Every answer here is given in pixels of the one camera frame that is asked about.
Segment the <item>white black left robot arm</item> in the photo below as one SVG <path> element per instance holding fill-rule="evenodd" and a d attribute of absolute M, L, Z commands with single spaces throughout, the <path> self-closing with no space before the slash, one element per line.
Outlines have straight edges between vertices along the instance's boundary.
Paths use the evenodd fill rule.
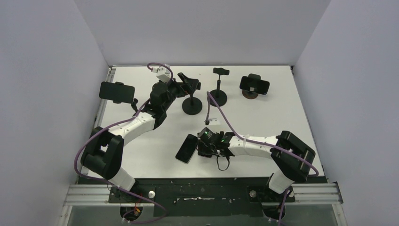
<path fill-rule="evenodd" d="M 122 164 L 123 148 L 140 135 L 158 128 L 167 117 L 167 110 L 181 97 L 192 96 L 201 87 L 198 79 L 178 73 L 180 82 L 173 78 L 159 80 L 152 87 L 149 100 L 130 119 L 92 130 L 89 140 L 78 154 L 81 164 L 98 174 L 102 180 L 121 189 L 120 195 L 127 202 L 139 197 L 136 180 Z"/>

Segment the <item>silver-edged black phone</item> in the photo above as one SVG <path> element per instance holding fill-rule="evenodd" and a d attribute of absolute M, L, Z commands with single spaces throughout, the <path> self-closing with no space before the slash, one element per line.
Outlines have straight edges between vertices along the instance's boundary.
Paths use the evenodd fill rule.
<path fill-rule="evenodd" d="M 175 155 L 175 158 L 182 163 L 188 164 L 197 148 L 197 145 L 198 138 L 192 134 L 188 134 Z"/>

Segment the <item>black round-base phone stand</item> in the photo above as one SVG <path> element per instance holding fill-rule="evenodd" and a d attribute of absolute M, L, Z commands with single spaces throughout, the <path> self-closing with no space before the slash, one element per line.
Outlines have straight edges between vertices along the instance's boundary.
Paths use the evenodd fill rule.
<path fill-rule="evenodd" d="M 218 80 L 216 89 L 210 91 L 210 94 L 219 106 L 223 106 L 227 103 L 227 95 L 224 91 L 221 90 L 221 76 L 229 75 L 230 71 L 224 68 L 213 68 L 212 72 L 218 75 Z"/>

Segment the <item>black bent-arm phone stand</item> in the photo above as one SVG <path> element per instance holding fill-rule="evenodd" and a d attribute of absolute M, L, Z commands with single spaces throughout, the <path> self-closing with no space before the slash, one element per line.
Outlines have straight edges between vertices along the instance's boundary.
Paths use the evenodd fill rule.
<path fill-rule="evenodd" d="M 130 85 L 125 85 L 122 82 L 115 82 L 116 86 L 116 97 L 115 100 L 113 100 L 113 103 L 115 104 L 121 104 L 121 103 L 126 103 L 130 104 L 132 109 L 137 112 L 137 104 L 138 104 L 138 99 L 135 98 L 135 87 L 130 86 Z"/>

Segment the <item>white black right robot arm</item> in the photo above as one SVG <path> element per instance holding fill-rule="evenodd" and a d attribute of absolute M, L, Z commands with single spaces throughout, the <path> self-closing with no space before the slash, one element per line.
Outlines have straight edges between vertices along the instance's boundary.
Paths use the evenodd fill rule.
<path fill-rule="evenodd" d="M 264 194 L 270 201 L 278 200 L 293 183 L 304 183 L 311 170 L 315 151 L 296 135 L 282 131 L 271 137 L 254 137 L 234 132 L 212 132 L 205 127 L 198 133 L 199 152 L 205 156 L 253 156 L 271 159 L 278 170 L 265 187 Z"/>

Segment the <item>black ball-joint phone stand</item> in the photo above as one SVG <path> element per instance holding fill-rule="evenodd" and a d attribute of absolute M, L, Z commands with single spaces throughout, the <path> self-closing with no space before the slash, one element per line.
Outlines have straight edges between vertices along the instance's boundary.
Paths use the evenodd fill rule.
<path fill-rule="evenodd" d="M 187 115 L 197 115 L 202 111 L 202 101 L 197 97 L 194 97 L 193 94 L 196 90 L 200 90 L 201 83 L 199 80 L 194 79 L 188 82 L 186 85 L 185 92 L 189 95 L 187 99 L 185 99 L 182 103 L 182 110 Z"/>

